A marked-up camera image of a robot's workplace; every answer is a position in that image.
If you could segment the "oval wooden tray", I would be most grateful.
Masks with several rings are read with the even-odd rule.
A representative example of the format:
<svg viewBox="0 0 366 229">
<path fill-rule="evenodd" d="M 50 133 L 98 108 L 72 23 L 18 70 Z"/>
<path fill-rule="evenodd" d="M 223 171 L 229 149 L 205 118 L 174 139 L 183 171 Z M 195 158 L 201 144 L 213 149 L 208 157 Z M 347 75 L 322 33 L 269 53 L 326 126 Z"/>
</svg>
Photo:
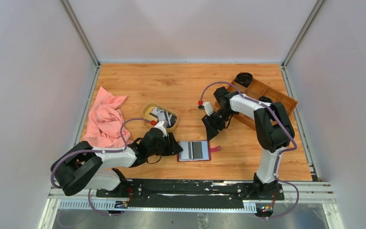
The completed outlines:
<svg viewBox="0 0 366 229">
<path fill-rule="evenodd" d="M 176 112 L 157 103 L 148 103 L 142 110 L 142 117 L 150 121 L 155 121 L 156 123 L 161 120 L 166 120 L 168 123 L 166 127 L 167 132 L 173 131 L 179 121 Z"/>
</svg>

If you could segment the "black tape roll top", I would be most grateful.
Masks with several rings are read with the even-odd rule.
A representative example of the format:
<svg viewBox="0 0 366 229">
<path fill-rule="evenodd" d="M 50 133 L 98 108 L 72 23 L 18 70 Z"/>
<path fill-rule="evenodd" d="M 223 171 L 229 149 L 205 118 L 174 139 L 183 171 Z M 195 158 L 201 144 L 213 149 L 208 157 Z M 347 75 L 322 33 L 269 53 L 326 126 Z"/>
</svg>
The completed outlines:
<svg viewBox="0 0 366 229">
<path fill-rule="evenodd" d="M 254 80 L 253 75 L 250 73 L 246 73 L 246 72 L 238 73 L 234 79 L 234 81 L 237 84 L 239 84 L 243 87 L 248 87 L 252 83 L 253 80 Z"/>
</svg>

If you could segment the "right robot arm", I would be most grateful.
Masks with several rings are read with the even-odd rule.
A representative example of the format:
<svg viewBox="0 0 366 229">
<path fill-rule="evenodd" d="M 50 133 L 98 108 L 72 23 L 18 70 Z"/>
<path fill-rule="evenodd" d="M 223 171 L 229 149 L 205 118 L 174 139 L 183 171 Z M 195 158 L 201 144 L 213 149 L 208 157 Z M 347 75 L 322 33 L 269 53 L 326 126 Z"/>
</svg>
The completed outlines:
<svg viewBox="0 0 366 229">
<path fill-rule="evenodd" d="M 217 88 L 214 97 L 220 106 L 217 111 L 209 102 L 198 101 L 199 109 L 206 113 L 202 122 L 207 140 L 226 129 L 233 115 L 243 114 L 253 119 L 262 156 L 250 193 L 259 199 L 267 198 L 278 185 L 277 171 L 282 153 L 289 151 L 290 143 L 297 148 L 295 132 L 284 105 L 280 102 L 262 102 L 240 91 L 229 92 L 225 87 Z"/>
</svg>

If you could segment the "pink cloth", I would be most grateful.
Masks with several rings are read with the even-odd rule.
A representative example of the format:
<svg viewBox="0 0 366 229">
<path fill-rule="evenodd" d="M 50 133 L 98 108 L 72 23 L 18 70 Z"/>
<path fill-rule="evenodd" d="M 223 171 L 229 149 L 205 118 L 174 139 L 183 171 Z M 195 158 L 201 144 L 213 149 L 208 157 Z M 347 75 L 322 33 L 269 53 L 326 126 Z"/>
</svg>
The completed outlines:
<svg viewBox="0 0 366 229">
<path fill-rule="evenodd" d="M 122 127 L 124 118 L 120 107 L 128 96 L 114 96 L 100 87 L 93 106 L 88 113 L 86 133 L 82 137 L 91 146 L 101 148 L 119 148 L 125 146 L 124 140 L 131 136 Z"/>
</svg>

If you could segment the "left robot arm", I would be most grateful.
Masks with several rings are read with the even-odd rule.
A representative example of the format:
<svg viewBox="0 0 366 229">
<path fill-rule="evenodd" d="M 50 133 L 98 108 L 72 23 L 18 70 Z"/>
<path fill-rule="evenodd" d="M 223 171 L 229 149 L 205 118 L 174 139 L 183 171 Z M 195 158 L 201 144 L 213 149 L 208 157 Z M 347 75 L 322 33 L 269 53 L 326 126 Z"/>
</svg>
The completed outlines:
<svg viewBox="0 0 366 229">
<path fill-rule="evenodd" d="M 51 184 L 66 196 L 83 189 L 105 189 L 122 197 L 127 184 L 115 172 L 117 167 L 137 167 L 151 156 L 174 156 L 183 151 L 173 133 L 151 128 L 144 137 L 121 148 L 93 147 L 79 142 L 51 166 Z"/>
</svg>

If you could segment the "wooden compartment organizer tray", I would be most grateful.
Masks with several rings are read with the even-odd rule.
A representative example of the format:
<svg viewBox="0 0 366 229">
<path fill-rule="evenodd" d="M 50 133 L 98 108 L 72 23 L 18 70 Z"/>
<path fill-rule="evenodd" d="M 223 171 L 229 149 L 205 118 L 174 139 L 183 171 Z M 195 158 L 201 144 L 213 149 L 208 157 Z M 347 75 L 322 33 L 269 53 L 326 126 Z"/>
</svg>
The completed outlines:
<svg viewBox="0 0 366 229">
<path fill-rule="evenodd" d="M 219 110 L 217 111 L 217 117 L 214 119 L 213 124 L 216 125 L 219 131 L 229 127 L 232 117 L 251 129 L 256 129 L 254 119 L 239 112 L 232 111 L 227 102 L 220 104 L 223 96 L 227 94 L 237 95 L 239 93 L 264 103 L 282 103 L 284 111 L 288 116 L 293 113 L 298 103 L 298 101 L 288 95 L 255 79 L 252 74 L 240 72 L 228 87 L 219 87 L 214 92 L 214 97 L 216 98 L 215 105 L 219 107 Z"/>
</svg>

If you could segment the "black credit card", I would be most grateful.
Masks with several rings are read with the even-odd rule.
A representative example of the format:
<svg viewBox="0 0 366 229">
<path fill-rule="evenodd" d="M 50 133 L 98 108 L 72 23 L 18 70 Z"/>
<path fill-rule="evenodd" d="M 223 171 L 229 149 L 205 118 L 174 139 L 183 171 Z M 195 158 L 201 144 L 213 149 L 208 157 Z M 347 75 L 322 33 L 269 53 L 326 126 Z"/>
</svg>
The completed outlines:
<svg viewBox="0 0 366 229">
<path fill-rule="evenodd" d="M 193 159 L 203 159 L 203 143 L 192 142 Z"/>
</svg>

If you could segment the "white magnetic stripe card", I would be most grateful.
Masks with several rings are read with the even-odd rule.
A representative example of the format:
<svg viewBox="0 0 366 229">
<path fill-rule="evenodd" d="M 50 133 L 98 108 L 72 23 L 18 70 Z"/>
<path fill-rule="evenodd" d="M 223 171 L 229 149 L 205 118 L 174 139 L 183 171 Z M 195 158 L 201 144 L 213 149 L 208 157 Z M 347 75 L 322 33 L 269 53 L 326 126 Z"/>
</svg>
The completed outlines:
<svg viewBox="0 0 366 229">
<path fill-rule="evenodd" d="M 180 147 L 183 149 L 179 154 L 180 161 L 190 161 L 193 160 L 193 146 L 192 141 L 181 141 L 179 142 Z"/>
</svg>

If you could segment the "black tape roll right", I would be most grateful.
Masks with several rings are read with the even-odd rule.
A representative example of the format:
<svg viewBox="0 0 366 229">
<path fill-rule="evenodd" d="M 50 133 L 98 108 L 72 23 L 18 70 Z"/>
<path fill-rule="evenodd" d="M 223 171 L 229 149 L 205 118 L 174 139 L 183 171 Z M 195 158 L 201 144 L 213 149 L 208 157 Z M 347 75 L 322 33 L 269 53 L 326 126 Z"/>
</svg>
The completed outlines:
<svg viewBox="0 0 366 229">
<path fill-rule="evenodd" d="M 264 103 L 273 103 L 273 100 L 266 96 L 261 96 L 258 100 Z"/>
</svg>

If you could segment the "aluminium frame rail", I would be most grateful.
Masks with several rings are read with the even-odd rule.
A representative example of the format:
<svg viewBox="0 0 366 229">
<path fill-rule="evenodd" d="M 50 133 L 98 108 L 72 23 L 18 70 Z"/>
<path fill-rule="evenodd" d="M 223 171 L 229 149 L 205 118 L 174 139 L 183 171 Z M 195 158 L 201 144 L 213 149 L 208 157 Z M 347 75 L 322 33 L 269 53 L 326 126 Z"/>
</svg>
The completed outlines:
<svg viewBox="0 0 366 229">
<path fill-rule="evenodd" d="M 244 207 L 239 209 L 216 209 L 216 208 L 144 208 L 130 207 L 127 198 L 99 198 L 94 197 L 98 189 L 84 189 L 73 196 L 66 196 L 60 189 L 52 188 L 47 204 L 53 209 L 96 209 L 106 213 L 144 211 L 144 212 L 199 212 L 199 213 L 256 213 L 261 212 L 266 206 L 278 207 L 283 204 L 286 209 L 293 204 L 333 204 L 335 202 L 332 188 L 327 182 L 295 182 L 279 183 L 282 185 L 284 200 L 273 200 L 267 203 L 261 200 L 245 200 Z"/>
</svg>

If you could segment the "black tape roll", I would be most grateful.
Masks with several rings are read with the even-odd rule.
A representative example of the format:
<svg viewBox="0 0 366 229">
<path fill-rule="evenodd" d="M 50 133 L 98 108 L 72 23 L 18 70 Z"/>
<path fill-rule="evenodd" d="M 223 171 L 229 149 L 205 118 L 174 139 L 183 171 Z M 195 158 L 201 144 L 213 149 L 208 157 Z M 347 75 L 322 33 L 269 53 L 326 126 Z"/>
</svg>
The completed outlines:
<svg viewBox="0 0 366 229">
<path fill-rule="evenodd" d="M 250 73 L 246 73 L 246 72 L 238 73 L 234 79 L 234 81 L 237 84 L 239 84 L 243 87 L 248 87 L 252 83 L 253 80 L 254 80 L 253 75 Z"/>
<path fill-rule="evenodd" d="M 266 96 L 261 96 L 258 100 L 264 103 L 273 103 L 273 100 Z"/>
</svg>

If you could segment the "red leather card holder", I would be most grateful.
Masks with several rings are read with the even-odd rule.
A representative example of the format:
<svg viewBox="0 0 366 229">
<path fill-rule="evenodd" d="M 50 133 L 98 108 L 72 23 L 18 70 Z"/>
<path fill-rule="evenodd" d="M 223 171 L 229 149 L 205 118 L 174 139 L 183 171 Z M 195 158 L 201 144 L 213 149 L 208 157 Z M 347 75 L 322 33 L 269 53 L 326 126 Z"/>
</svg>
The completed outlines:
<svg viewBox="0 0 366 229">
<path fill-rule="evenodd" d="M 177 156 L 178 162 L 210 161 L 211 153 L 221 150 L 220 146 L 211 147 L 208 141 L 181 141 L 183 149 Z"/>
</svg>

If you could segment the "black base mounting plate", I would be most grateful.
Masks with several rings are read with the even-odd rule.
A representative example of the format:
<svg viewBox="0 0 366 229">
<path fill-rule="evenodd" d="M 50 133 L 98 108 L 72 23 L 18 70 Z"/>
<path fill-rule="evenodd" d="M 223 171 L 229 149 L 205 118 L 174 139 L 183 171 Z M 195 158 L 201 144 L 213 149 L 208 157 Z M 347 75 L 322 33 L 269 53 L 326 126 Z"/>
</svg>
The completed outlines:
<svg viewBox="0 0 366 229">
<path fill-rule="evenodd" d="M 284 200 L 282 185 L 262 194 L 252 181 L 127 179 L 108 191 L 99 189 L 94 197 L 127 198 L 130 207 L 239 209 L 245 200 L 272 203 Z"/>
</svg>

